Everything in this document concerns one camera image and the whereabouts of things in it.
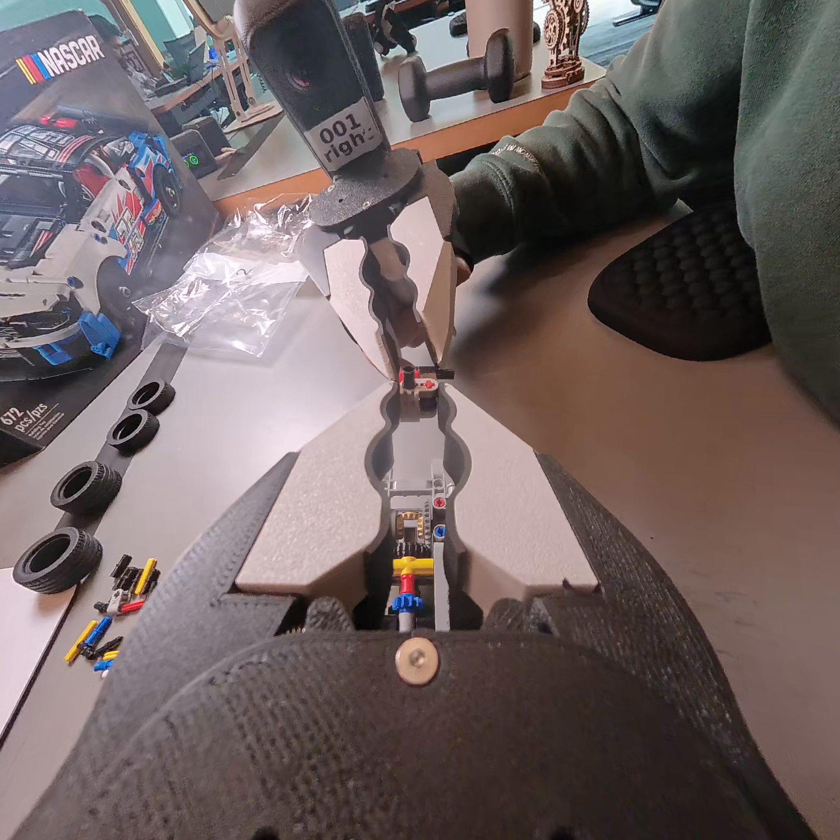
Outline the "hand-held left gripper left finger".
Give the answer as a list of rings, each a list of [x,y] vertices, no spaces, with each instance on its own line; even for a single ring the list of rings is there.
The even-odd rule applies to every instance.
[[[364,559],[387,530],[398,414],[387,382],[303,446],[238,573],[240,591],[330,596],[349,611],[363,601]]]

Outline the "plywood stand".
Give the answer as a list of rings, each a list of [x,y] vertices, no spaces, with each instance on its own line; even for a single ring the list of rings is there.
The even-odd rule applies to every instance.
[[[282,118],[282,108],[276,102],[258,103],[250,75],[249,59],[230,15],[213,21],[198,1],[184,1],[191,15],[210,34],[223,73],[234,121],[228,126],[236,133],[259,123]]]

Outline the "black rubber strip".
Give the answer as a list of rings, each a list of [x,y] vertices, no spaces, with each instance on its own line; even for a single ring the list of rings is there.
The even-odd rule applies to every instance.
[[[146,446],[133,455],[121,455],[120,452],[118,452],[116,449],[114,449],[106,443],[109,429],[112,427],[112,425],[117,423],[121,417],[123,417],[126,413],[129,412],[127,410],[127,401],[129,400],[130,395],[139,385],[154,379],[163,379],[172,384],[174,375],[180,367],[185,354],[186,348],[183,346],[173,343],[159,344],[157,350],[154,352],[154,356],[151,357],[149,366],[146,368],[139,381],[134,383],[132,389],[128,391],[124,407],[121,409],[119,415],[117,415],[108,424],[104,444],[102,445],[99,453],[92,460],[99,460],[107,466],[110,466],[113,469],[117,470],[122,476],[121,489],[125,487],[125,475],[132,464],[133,458],[136,455],[138,455],[144,448],[146,448]],[[84,530],[89,534],[94,534],[98,529],[99,522],[104,517],[111,504],[116,500],[117,496],[113,499],[108,508],[100,513],[74,516],[72,514],[61,511],[61,518],[57,523],[57,528],[63,529],[66,527],[74,527],[80,530]]]

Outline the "person's right forearm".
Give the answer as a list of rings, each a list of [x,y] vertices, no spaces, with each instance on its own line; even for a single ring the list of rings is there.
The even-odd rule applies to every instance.
[[[736,86],[621,92],[609,80],[576,92],[452,177],[463,257],[474,265],[731,191],[738,99]]]

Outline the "wooden mechanical model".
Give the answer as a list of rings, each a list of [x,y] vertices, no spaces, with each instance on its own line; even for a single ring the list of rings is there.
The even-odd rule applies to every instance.
[[[549,64],[541,88],[552,91],[571,87],[585,76],[580,42],[590,16],[587,1],[550,1],[542,27],[542,40],[549,51]]]

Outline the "white book stand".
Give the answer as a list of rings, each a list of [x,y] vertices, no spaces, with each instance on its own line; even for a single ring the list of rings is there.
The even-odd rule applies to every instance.
[[[41,595],[16,583],[11,568],[1,569],[1,731],[5,732],[48,647],[76,588]]]

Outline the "grey lego chassis assembly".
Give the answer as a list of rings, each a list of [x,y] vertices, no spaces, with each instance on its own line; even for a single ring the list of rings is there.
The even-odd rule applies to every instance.
[[[397,380],[393,462],[383,479],[391,526],[392,576],[386,614],[403,634],[455,626],[458,585],[455,483],[445,467],[438,419],[440,372],[404,362]]]

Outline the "black dumbbell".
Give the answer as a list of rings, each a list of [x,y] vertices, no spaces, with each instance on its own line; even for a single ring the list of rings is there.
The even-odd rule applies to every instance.
[[[471,91],[487,91],[494,103],[511,99],[515,52],[509,30],[501,28],[486,43],[485,55],[427,70],[418,55],[401,64],[397,83],[404,113],[412,123],[429,117],[431,102]]]

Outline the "beige cardboard tube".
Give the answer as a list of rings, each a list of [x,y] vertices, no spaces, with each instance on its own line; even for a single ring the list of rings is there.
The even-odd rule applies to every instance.
[[[465,11],[470,57],[483,56],[489,37],[504,28],[517,63],[531,66],[533,1],[466,1]]]

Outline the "black device with green light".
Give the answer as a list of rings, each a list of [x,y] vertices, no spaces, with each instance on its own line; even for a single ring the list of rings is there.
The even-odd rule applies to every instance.
[[[200,180],[218,169],[215,156],[203,136],[195,129],[188,129],[170,138],[182,156],[187,169]]]

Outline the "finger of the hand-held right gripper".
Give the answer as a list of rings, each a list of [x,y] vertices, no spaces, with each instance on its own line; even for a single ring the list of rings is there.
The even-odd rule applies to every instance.
[[[401,211],[388,239],[406,259],[404,277],[387,282],[397,343],[424,344],[432,362],[445,368],[455,336],[457,266],[454,247],[441,233],[429,197]]]
[[[377,311],[372,266],[364,238],[342,238],[322,229],[301,236],[301,263],[366,359],[389,381],[398,377],[400,354],[392,328]]]

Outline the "black lego tyre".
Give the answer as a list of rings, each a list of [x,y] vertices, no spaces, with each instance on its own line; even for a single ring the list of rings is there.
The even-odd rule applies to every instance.
[[[132,410],[112,425],[106,443],[121,455],[133,455],[154,439],[160,426],[156,415],[144,409]]]
[[[105,511],[118,495],[121,474],[99,460],[84,461],[66,472],[52,489],[49,502],[74,516]]]
[[[127,410],[131,412],[146,411],[152,415],[159,415],[175,398],[174,386],[166,380],[154,379],[139,385],[127,401]]]
[[[42,595],[59,594],[78,585],[101,558],[102,545],[95,537],[78,528],[60,528],[24,551],[13,568],[13,579]]]

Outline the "clear plastic bag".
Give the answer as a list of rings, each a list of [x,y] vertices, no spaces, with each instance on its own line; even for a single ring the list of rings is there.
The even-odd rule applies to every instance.
[[[260,358],[307,277],[297,261],[274,265],[205,250],[170,287],[132,304],[148,320],[144,341],[163,337],[195,350]]]
[[[308,272],[299,258],[299,244],[312,225],[312,195],[289,203],[256,204],[237,211],[184,267],[184,275],[232,286],[235,282],[291,284]]]

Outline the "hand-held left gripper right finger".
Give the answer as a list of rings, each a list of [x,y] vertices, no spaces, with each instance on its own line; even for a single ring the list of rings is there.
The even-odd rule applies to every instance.
[[[452,385],[441,394],[444,470],[457,580],[488,613],[598,580],[537,453]]]

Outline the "race car lego box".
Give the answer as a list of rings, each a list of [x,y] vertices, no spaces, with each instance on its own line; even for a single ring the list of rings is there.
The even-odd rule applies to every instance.
[[[81,10],[1,37],[1,464],[46,448],[141,353],[216,208]]]

